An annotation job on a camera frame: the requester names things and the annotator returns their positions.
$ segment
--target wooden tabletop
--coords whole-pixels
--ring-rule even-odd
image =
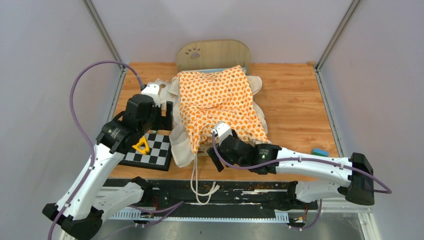
[[[171,81],[177,74],[175,63],[130,64],[141,76],[143,83],[156,79]],[[262,79],[262,89],[254,96],[255,102],[265,114],[268,139],[275,145],[293,151],[310,153],[313,148],[329,152],[337,157],[336,144],[327,118],[323,99],[312,66],[306,64],[252,63],[249,75]],[[140,93],[140,86],[131,71],[126,74],[116,106],[116,113],[123,111],[127,100]],[[169,171],[117,165],[111,178],[189,180],[193,163],[178,167],[171,161]],[[225,168],[218,172],[209,157],[199,157],[199,179],[230,181],[310,181],[314,178],[295,174],[258,175],[248,170]]]

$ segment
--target white wall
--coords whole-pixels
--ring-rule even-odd
[[[364,153],[393,190],[375,196],[383,240],[424,236],[423,9],[362,1],[322,71],[345,151]]]
[[[318,61],[351,0],[93,0],[128,62],[175,62],[185,44],[237,39],[255,63]]]
[[[69,91],[80,70],[105,59],[112,57],[82,1],[2,1],[0,239],[46,239],[44,205],[66,192],[90,155]],[[93,140],[118,73],[99,66],[77,86],[77,116]]]

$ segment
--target checkerboard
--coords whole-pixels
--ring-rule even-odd
[[[132,147],[119,164],[168,171],[172,156],[170,137],[154,133],[146,133],[144,136],[150,151],[142,154]]]

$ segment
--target orange polka dot fabric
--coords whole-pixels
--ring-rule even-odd
[[[241,66],[221,72],[180,72],[180,107],[191,150],[211,143],[211,131],[220,121],[237,132],[242,141],[268,142],[261,120],[253,109],[253,93]]]

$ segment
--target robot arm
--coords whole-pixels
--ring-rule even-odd
[[[242,169],[249,169],[260,175],[300,174],[319,179],[309,182],[291,182],[287,190],[289,198],[309,203],[319,199],[344,197],[347,201],[359,205],[374,204],[373,180],[346,168],[358,168],[373,175],[373,168],[363,154],[353,153],[350,158],[324,157],[295,152],[267,143],[252,146],[241,141],[236,132],[224,122],[216,124],[212,134],[218,137],[216,144],[218,154],[231,165],[247,167]],[[213,147],[207,153],[218,171],[222,171],[224,167]],[[276,159],[285,160],[261,167],[250,167]]]
[[[132,179],[120,190],[101,199],[96,199],[96,195],[114,167],[148,130],[171,130],[172,116],[162,116],[159,90],[158,84],[151,83],[141,94],[128,100],[125,111],[101,128],[94,146],[94,165],[90,166],[89,159],[63,197],[57,203],[49,203],[44,207],[42,213],[52,221],[59,210],[66,207],[57,224],[71,236],[91,239],[102,223],[113,214],[144,199],[150,200],[152,186],[140,177]],[[80,185],[87,169],[90,169],[88,176],[72,201],[67,204],[70,194]]]

